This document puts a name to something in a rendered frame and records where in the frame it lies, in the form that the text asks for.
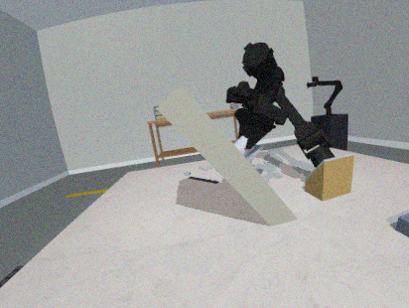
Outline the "white cylinder with two slots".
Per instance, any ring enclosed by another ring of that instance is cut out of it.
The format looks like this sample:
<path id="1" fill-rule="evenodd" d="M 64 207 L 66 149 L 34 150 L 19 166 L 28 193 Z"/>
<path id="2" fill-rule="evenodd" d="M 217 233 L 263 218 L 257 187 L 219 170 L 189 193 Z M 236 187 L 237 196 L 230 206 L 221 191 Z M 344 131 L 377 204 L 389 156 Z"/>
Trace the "white cylinder with two slots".
<path id="1" fill-rule="evenodd" d="M 251 147 L 250 149 L 246 149 L 246 141 L 247 139 L 242 135 L 235 143 L 234 145 L 239 149 L 239 151 L 246 157 L 253 149 L 254 147 Z"/>

